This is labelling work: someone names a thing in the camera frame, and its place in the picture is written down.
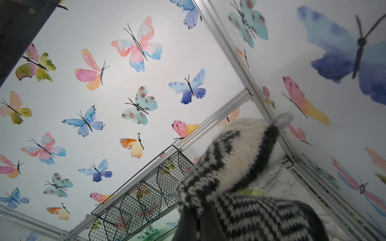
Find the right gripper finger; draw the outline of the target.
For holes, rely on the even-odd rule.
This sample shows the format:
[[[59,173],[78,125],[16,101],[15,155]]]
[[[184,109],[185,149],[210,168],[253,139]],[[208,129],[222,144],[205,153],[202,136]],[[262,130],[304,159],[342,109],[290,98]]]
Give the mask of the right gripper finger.
[[[193,217],[191,212],[184,207],[172,241],[197,241],[197,224],[197,220]]]

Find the black white patterned knit scarf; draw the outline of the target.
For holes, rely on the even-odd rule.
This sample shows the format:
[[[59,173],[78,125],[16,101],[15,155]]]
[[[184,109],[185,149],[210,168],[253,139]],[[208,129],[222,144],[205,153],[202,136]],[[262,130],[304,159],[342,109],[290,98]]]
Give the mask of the black white patterned knit scarf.
[[[242,194],[262,174],[281,131],[293,120],[240,118],[222,129],[176,185],[180,216],[197,220],[197,241],[326,241],[323,222],[306,203]]]

